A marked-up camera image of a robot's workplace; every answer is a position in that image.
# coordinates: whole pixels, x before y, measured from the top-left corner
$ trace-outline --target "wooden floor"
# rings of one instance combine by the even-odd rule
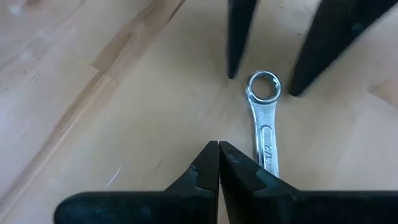
[[[252,156],[247,77],[270,70],[288,82],[317,4],[261,1],[228,80],[226,1],[0,3],[2,223],[51,223],[82,191],[165,189],[210,140]],[[397,21],[393,8],[303,97],[281,97],[286,182],[398,189]]]

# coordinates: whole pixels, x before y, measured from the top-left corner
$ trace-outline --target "chrome wrench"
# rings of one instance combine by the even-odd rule
[[[274,86],[274,95],[260,98],[253,92],[253,83],[257,78],[266,78]],[[279,177],[278,153],[275,136],[275,108],[280,95],[279,79],[267,71],[253,73],[246,88],[251,107],[256,135],[257,163],[276,177]]]

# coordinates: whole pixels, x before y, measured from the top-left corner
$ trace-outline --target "black pointed tool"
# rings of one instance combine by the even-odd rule
[[[289,92],[300,95],[397,0],[323,0],[293,71]]]
[[[228,77],[235,77],[244,52],[257,0],[228,1]]]

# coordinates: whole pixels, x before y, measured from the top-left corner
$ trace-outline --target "metal tool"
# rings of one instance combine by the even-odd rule
[[[253,83],[257,78],[266,78],[274,86],[274,95],[260,98],[253,91]],[[279,177],[278,153],[275,136],[275,108],[280,95],[278,78],[267,71],[257,71],[249,79],[246,94],[253,113],[256,135],[257,163],[276,177]]]

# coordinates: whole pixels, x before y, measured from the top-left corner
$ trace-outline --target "combination wrench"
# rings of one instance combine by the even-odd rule
[[[266,78],[274,87],[274,94],[268,98],[260,98],[253,91],[253,83],[257,78]],[[246,95],[254,120],[256,135],[257,163],[276,177],[279,177],[278,153],[275,136],[275,108],[280,95],[279,79],[267,71],[254,72],[248,82]]]

